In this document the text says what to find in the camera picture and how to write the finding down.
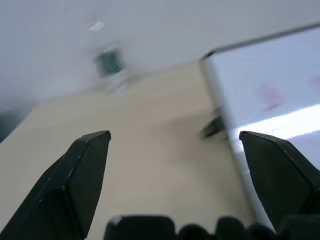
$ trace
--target blurry object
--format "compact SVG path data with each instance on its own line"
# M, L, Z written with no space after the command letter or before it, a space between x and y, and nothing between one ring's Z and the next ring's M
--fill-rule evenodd
M209 138L225 130L224 121L221 116L214 118L202 130L203 138Z
M109 131L99 131L74 141L35 183L0 240L85 239L102 190L110 140Z
M107 91L114 96L128 93L128 73L121 58L121 49L112 43L97 58L97 68L101 77L106 79Z
M251 131L239 138L254 189L276 230L288 215L320 214L320 171L294 145Z

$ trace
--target white surface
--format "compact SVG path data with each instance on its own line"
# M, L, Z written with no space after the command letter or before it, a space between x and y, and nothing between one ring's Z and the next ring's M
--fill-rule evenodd
M2 0L0 96L38 101L95 85L98 21L101 42L123 43L140 75L320 21L319 9L319 0Z
M227 132L244 177L249 176L240 131L290 140L320 169L320 27L219 52L209 57L213 93L223 104ZM266 213L247 181L257 218Z

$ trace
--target black object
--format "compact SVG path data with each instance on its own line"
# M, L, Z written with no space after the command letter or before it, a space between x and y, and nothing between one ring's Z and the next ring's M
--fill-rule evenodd
M111 134L77 139L36 182L0 240L81 240L100 197Z
M320 171L289 141L250 131L239 138L255 191L276 230L287 215L320 214Z
M225 130L225 125L222 116L214 118L202 130L203 138L210 138L211 136Z
M234 217L221 217L215 234L190 224L175 233L174 222L165 216L117 216L109 221L104 240L319 240L319 216L289 216L276 234L266 226L248 228Z

